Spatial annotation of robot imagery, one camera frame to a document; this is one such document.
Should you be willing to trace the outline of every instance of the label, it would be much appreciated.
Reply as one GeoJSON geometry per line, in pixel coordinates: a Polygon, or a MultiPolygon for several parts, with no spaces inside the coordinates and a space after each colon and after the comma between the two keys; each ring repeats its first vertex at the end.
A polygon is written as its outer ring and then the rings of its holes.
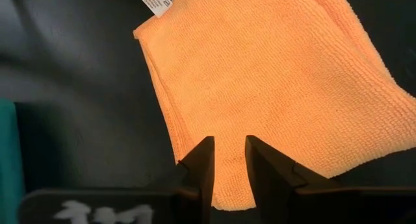
{"type": "Polygon", "coordinates": [[[144,4],[160,18],[171,6],[171,0],[143,0],[144,4]]]}

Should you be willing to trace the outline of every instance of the orange microfiber towel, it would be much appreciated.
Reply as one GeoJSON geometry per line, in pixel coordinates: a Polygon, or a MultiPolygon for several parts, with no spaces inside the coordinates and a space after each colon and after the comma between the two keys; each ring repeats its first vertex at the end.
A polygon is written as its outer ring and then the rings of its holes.
{"type": "Polygon", "coordinates": [[[248,134],[326,177],[416,146],[416,99],[346,0],[173,0],[134,34],[176,160],[215,136],[218,209],[255,206],[248,134]]]}

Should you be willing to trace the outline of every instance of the microfiber cloth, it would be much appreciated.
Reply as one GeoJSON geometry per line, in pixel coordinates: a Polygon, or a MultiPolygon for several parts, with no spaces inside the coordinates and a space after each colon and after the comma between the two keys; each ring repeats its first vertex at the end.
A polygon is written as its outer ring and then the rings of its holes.
{"type": "Polygon", "coordinates": [[[16,108],[0,99],[0,223],[17,224],[24,194],[16,108]]]}
{"type": "Polygon", "coordinates": [[[346,0],[173,0],[134,35],[175,159],[215,136],[218,209],[255,206],[249,134],[328,178],[416,146],[416,99],[346,0]]]}

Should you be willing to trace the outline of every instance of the dark background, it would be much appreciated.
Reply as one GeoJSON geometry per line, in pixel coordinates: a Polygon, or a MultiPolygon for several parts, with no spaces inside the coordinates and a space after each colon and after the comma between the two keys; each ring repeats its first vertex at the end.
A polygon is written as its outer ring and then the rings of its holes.
{"type": "MultiPolygon", "coordinates": [[[[348,0],[398,84],[416,95],[415,0],[348,0]]],[[[0,0],[0,97],[17,102],[27,189],[139,187],[174,167],[132,31],[141,0],[0,0]]],[[[416,150],[336,179],[416,186],[416,150]]],[[[256,211],[213,223],[257,223],[256,211]]]]}

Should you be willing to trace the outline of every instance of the teal object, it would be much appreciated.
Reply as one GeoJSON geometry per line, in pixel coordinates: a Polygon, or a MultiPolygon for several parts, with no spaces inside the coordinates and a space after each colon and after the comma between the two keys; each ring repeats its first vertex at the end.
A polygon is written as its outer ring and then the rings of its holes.
{"type": "Polygon", "coordinates": [[[0,99],[0,224],[17,224],[24,194],[16,107],[0,99]]]}

